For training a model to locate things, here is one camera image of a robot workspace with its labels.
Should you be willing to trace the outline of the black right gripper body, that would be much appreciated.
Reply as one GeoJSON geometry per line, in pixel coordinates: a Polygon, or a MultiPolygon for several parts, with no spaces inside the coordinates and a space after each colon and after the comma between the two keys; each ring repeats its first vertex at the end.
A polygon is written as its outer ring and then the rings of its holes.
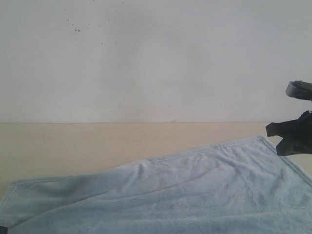
{"type": "Polygon", "coordinates": [[[294,148],[298,154],[312,153],[312,112],[305,111],[297,120],[295,126],[294,148]]]}

